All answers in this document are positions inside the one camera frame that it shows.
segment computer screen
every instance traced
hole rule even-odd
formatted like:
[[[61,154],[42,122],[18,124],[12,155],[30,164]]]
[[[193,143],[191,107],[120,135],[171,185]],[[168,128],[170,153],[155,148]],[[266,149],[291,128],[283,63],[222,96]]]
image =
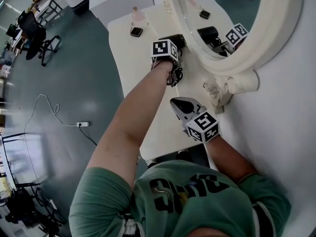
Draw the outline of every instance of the computer screen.
[[[17,27],[11,24],[6,34],[15,39],[15,37],[19,34],[19,32],[20,30],[17,30]]]

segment sleeve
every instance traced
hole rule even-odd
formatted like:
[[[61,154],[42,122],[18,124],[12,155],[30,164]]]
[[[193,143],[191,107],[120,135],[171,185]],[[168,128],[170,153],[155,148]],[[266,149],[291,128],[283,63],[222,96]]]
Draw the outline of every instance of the sleeve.
[[[239,187],[253,204],[263,207],[262,211],[268,211],[276,236],[281,236],[291,212],[291,204],[277,185],[264,176],[253,174],[243,178]]]
[[[72,236],[117,236],[123,224],[118,213],[129,209],[131,195],[130,186],[118,175],[102,168],[88,168],[70,208]]]

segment perfume bottle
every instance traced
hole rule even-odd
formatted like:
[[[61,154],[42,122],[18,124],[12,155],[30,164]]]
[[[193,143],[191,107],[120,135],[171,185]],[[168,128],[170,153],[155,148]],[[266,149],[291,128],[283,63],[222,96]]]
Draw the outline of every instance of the perfume bottle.
[[[133,22],[142,21],[145,18],[146,18],[145,13],[143,13],[141,10],[138,10],[137,7],[133,7],[133,13],[132,13]]]
[[[189,0],[189,3],[192,4],[194,7],[197,6],[196,0]]]

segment desk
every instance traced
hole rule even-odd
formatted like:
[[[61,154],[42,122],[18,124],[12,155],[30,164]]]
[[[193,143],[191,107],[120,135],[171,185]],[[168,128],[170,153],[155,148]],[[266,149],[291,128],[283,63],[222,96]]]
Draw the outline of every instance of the desk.
[[[209,24],[223,24],[218,29],[233,26],[232,21],[215,0],[203,0],[203,7],[214,15]],[[129,34],[131,15],[126,15],[108,24],[109,44],[118,67],[124,96],[150,71],[150,46],[158,38],[181,33],[173,18],[166,12],[163,5],[151,6],[143,10],[147,20],[134,22],[136,27],[144,29],[139,38]],[[178,150],[198,145],[200,142],[189,138],[182,130],[181,122],[171,109],[170,99],[186,96],[197,99],[201,104],[212,110],[208,94],[202,84],[208,77],[208,72],[202,69],[195,56],[187,47],[183,51],[183,79],[176,87],[168,86],[161,105],[152,125],[140,148],[143,159],[157,158]]]
[[[62,7],[59,6],[58,3],[56,3],[55,0],[48,0],[43,5],[39,6],[37,8],[37,11],[35,12],[34,16],[35,19],[42,24],[43,21],[48,23],[49,21],[53,20],[55,17],[57,17],[61,11],[63,10]],[[56,13],[53,17],[51,17],[48,21],[48,18],[53,13]]]
[[[17,190],[17,188],[39,185],[39,184],[35,184],[35,183],[16,184],[15,181],[14,181],[11,169],[10,169],[10,163],[9,163],[7,155],[6,155],[4,144],[8,143],[8,142],[16,141],[16,139],[12,139],[12,140],[7,140],[7,139],[10,139],[10,138],[13,138],[13,137],[16,137],[16,136],[21,136],[23,134],[24,133],[18,133],[18,134],[13,134],[13,135],[10,135],[10,136],[5,136],[5,137],[2,137],[0,135],[0,137],[1,137],[1,140],[0,140],[0,155],[1,155],[1,158],[2,158],[3,167],[4,167],[4,170],[5,170],[8,182],[9,182],[9,184],[11,186],[11,189],[13,189],[15,191]]]

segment white cable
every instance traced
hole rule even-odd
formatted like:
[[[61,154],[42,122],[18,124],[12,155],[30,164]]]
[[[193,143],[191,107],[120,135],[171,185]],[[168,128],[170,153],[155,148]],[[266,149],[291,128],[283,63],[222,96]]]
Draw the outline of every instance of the white cable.
[[[54,114],[55,118],[57,118],[57,120],[58,120],[62,125],[64,125],[64,126],[70,126],[70,127],[77,126],[76,124],[75,124],[75,125],[63,124],[63,122],[56,116],[56,114],[58,113],[58,111],[59,111],[59,109],[60,109],[60,105],[57,104],[57,105],[55,106],[55,111],[53,111],[53,109],[52,109],[52,107],[51,107],[51,104],[50,104],[50,101],[49,101],[47,95],[45,95],[45,94],[40,94],[40,95],[37,97],[37,99],[35,100],[35,104],[34,104],[34,107],[33,107],[32,115],[31,115],[30,119],[26,122],[26,124],[25,124],[25,126],[24,126],[24,132],[25,132],[25,129],[26,129],[26,125],[28,124],[28,122],[30,122],[30,120],[31,120],[32,117],[33,117],[33,114],[34,114],[34,111],[35,111],[35,107],[36,107],[36,103],[38,102],[38,99],[40,98],[40,96],[46,97],[46,100],[47,100],[47,102],[48,102],[48,104],[49,104],[49,107],[50,107],[51,112]]]
[[[40,94],[40,95],[37,97],[37,99],[35,100],[35,104],[34,104],[34,107],[33,107],[32,115],[31,115],[30,119],[25,123],[25,126],[24,126],[24,139],[25,139],[26,149],[27,149],[28,154],[29,154],[30,162],[31,162],[31,165],[32,165],[32,168],[33,168],[35,177],[36,177],[36,179],[37,179],[37,181],[38,181],[38,184],[39,184],[39,186],[40,186],[40,191],[41,191],[43,197],[52,205],[52,203],[50,202],[49,199],[47,199],[47,197],[45,196],[45,194],[44,194],[44,192],[43,192],[43,190],[42,190],[42,188],[41,188],[40,181],[39,181],[39,179],[38,179],[38,176],[36,175],[36,172],[35,172],[35,169],[34,169],[34,166],[33,166],[33,163],[32,163],[32,159],[31,159],[31,155],[30,155],[28,143],[27,143],[26,136],[25,136],[26,126],[27,126],[27,124],[30,122],[30,120],[32,119],[33,114],[34,114],[34,111],[35,111],[36,103],[37,103],[38,99],[39,99],[41,96],[46,97],[46,100],[47,100],[47,102],[48,102],[48,104],[49,104],[49,107],[50,107],[51,112],[54,114],[55,118],[56,118],[62,125],[64,125],[64,126],[70,126],[70,127],[74,127],[74,126],[77,126],[77,125],[63,124],[63,122],[56,116],[56,114],[58,113],[58,111],[59,111],[59,109],[60,109],[60,105],[57,104],[57,105],[55,106],[55,111],[53,111],[53,109],[52,109],[52,107],[51,107],[51,104],[50,104],[50,101],[49,101],[47,95],[45,95],[45,94]]]

